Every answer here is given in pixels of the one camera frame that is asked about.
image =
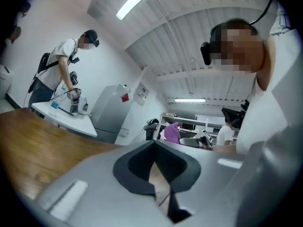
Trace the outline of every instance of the desk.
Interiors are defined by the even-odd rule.
[[[0,156],[14,189],[31,199],[80,161],[120,146],[75,135],[27,108],[0,114]]]
[[[53,117],[49,114],[49,111],[51,109],[50,102],[35,103],[32,104],[32,108],[37,110],[39,113],[43,114],[46,117],[46,119],[56,122],[57,124],[63,127],[66,127],[73,131],[86,134],[92,137],[97,136],[95,128],[92,125],[88,115],[73,116],[62,111],[61,109],[58,109],[58,112],[56,113],[56,117]]]

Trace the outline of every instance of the ceiling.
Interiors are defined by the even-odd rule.
[[[116,13],[126,1],[92,0],[88,13],[142,69],[152,67],[169,104],[202,97],[205,105],[239,107],[247,98],[253,75],[206,66],[199,49],[213,26],[233,17],[253,21],[269,0],[143,0],[120,21]],[[275,14],[273,3],[255,24],[262,38],[269,36]]]

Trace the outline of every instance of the wooden table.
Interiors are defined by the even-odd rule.
[[[15,190],[31,199],[85,158],[118,147],[55,127],[26,108],[0,114],[2,165]]]

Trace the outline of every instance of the jeans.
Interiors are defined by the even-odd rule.
[[[28,102],[28,108],[34,103],[49,102],[53,95],[53,90],[44,85],[39,79],[36,79],[33,93]]]

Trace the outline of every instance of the black backpack strap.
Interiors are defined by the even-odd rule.
[[[74,55],[74,53],[75,53],[75,50],[76,50],[76,41],[74,40],[74,39],[72,39],[74,42],[75,42],[75,47],[74,47],[74,50],[73,50],[73,52],[72,52],[72,54],[69,56],[69,60],[70,60],[70,62],[72,61],[72,59],[71,59],[71,57]],[[59,64],[59,61],[55,61],[55,62],[53,62],[53,63],[50,63],[49,65],[47,65],[46,67],[45,67],[45,70],[47,70],[47,69],[50,69],[51,67],[53,67],[53,66],[56,66],[56,65],[58,65]]]

